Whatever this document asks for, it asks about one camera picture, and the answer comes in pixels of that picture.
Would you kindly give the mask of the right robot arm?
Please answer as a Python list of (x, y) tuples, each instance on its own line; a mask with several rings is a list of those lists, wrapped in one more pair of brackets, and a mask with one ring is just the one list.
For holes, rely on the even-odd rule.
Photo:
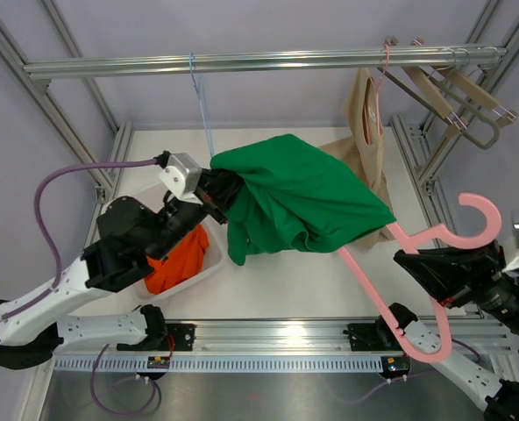
[[(508, 348), (509, 334), (519, 337), (519, 269), (509, 267), (498, 242), (473, 250), (398, 251), (394, 260), (439, 301), (440, 309), (473, 304), (480, 310), (481, 320), (458, 321), (454, 331), (483, 353)], [(519, 382), (504, 378), (499, 369), (486, 369), (458, 349), (432, 366), (481, 410), (484, 419), (519, 420)]]

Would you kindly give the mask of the green t shirt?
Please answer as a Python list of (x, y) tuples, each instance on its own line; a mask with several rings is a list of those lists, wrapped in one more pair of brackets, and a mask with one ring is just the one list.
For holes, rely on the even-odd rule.
[(348, 166), (293, 134), (218, 153), (210, 166), (243, 181), (226, 212), (238, 266), (263, 253), (332, 253), (396, 220)]

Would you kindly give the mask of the orange t shirt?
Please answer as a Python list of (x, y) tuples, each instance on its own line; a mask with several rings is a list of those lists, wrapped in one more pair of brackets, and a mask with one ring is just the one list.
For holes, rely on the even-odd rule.
[(199, 274), (209, 247), (208, 234), (202, 225), (198, 225), (165, 259), (147, 257), (153, 269), (145, 277), (147, 291), (158, 295)]

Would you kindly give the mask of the beige t shirt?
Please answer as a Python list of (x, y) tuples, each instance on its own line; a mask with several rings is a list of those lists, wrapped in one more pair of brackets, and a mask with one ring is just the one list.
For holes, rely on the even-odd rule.
[(388, 207), (391, 199), (383, 172), (385, 142), (377, 112), (377, 87), (366, 68), (357, 71), (345, 106), (351, 135), (320, 147), (342, 161)]

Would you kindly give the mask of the light blue wire hanger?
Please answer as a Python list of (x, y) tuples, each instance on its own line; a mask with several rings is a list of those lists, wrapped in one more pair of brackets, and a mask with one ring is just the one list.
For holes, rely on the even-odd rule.
[(199, 110), (201, 113), (202, 123), (205, 138), (207, 141), (207, 147), (209, 151), (210, 158), (215, 155), (215, 143), (213, 139), (213, 133), (211, 130), (210, 124), (210, 116), (208, 111), (208, 106), (206, 102), (206, 92), (203, 84), (203, 79), (200, 75), (196, 74), (196, 58), (193, 52), (191, 52), (188, 56), (188, 68), (190, 77), (192, 80), (193, 88), (196, 93), (197, 102), (199, 105)]

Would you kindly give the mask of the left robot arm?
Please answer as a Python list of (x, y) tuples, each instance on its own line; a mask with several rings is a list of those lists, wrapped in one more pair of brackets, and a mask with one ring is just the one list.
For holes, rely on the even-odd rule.
[(97, 219), (98, 241), (86, 247), (58, 281), (48, 281), (26, 296), (0, 300), (0, 367), (36, 367), (64, 350), (106, 344), (120, 351), (153, 351), (167, 340), (162, 310), (145, 304), (124, 315), (77, 317), (83, 305), (112, 296), (153, 272), (206, 217), (219, 224), (244, 185), (227, 170), (204, 169), (190, 196), (168, 187), (161, 208), (132, 196), (114, 200)]

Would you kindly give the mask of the pink hanger with beige shirt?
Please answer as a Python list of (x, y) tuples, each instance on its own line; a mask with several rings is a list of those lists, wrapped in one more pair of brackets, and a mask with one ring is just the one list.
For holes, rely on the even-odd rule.
[(383, 134), (383, 126), (381, 123), (381, 116), (380, 116), (380, 92), (381, 92), (382, 84), (384, 82), (384, 78), (387, 75), (387, 70), (388, 70), (388, 66), (389, 66), (389, 62), (390, 62), (390, 43), (388, 41), (386, 41), (383, 44), (383, 49), (386, 53), (386, 59), (385, 59), (383, 67), (380, 69), (379, 80), (376, 83), (374, 83), (372, 80), (372, 86), (373, 86), (373, 90), (374, 90), (373, 118), (371, 118), (372, 114), (370, 111), (370, 107), (369, 107), (367, 98), (365, 99), (365, 103), (363, 105), (363, 122), (365, 125), (364, 130), (365, 130), (365, 135), (366, 135), (366, 143), (368, 145), (372, 145), (372, 143), (373, 143), (371, 130), (368, 128), (369, 123), (373, 122), (375, 124), (376, 132), (379, 136), (381, 136)]

